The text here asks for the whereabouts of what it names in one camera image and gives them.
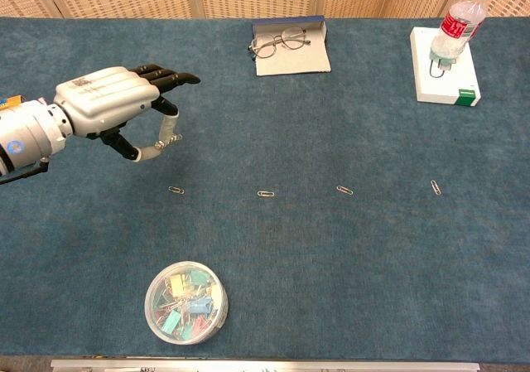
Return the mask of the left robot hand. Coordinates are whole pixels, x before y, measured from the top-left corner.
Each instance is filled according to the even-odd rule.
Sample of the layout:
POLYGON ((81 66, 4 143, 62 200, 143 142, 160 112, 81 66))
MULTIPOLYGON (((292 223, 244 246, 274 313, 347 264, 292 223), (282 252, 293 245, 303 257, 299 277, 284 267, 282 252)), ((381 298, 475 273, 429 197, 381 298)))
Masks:
POLYGON ((159 65, 114 66, 57 85, 54 103, 67 115, 74 135, 99 138, 126 159, 141 162, 158 157, 181 138, 174 133, 179 110, 162 94, 198 83, 200 78, 193 74, 159 65), (150 147, 135 147, 120 134, 120 128, 149 109, 163 115, 158 140, 150 147))

